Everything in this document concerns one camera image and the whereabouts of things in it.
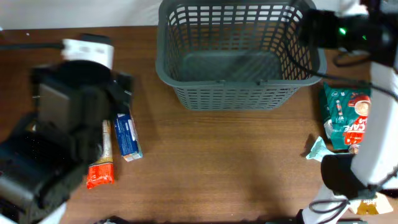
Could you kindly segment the mint green snack wrapper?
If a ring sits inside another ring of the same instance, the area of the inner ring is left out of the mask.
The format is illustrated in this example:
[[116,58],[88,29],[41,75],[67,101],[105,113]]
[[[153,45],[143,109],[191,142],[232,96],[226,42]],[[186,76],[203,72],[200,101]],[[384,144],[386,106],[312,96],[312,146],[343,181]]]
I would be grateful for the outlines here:
[[316,160],[321,162],[325,156],[335,155],[334,152],[331,152],[327,147],[322,137],[318,137],[315,143],[313,144],[310,152],[305,156],[306,159]]

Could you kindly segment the green Nescafe coffee bag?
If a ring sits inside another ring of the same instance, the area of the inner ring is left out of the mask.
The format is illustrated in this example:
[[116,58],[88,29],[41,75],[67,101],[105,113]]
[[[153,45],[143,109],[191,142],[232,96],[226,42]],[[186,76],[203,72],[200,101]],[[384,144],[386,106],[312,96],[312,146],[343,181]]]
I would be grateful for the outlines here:
[[348,150],[363,141],[371,107],[369,88],[334,88],[319,92],[326,136],[335,150]]

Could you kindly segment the beige Pantree snack bag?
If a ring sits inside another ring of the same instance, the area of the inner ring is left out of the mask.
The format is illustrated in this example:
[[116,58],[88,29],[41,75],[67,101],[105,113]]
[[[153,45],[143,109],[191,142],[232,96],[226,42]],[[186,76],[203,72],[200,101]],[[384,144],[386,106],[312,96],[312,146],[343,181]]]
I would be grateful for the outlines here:
[[373,199],[355,200],[349,205],[349,211],[356,215],[380,215],[394,209],[384,194],[377,193]]

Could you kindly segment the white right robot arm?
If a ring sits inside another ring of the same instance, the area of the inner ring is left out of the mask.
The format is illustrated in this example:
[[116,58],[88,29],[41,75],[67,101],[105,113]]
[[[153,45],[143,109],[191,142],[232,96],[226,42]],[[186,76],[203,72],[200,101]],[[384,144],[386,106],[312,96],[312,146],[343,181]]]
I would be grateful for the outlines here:
[[339,11],[307,10],[297,29],[307,46],[364,52],[371,63],[370,81],[350,80],[370,89],[369,97],[331,98],[331,110],[358,115],[345,140],[360,137],[359,151],[322,159],[323,185],[299,213],[302,223],[336,223],[353,202],[397,193],[397,5],[342,1]]

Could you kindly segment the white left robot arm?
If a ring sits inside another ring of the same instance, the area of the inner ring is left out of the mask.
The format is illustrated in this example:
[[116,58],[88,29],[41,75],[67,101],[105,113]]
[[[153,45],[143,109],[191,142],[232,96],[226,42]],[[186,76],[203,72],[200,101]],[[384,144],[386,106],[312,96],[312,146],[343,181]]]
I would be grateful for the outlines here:
[[34,109],[1,143],[1,215],[38,223],[102,155],[103,122],[127,113],[133,77],[88,60],[35,67]]

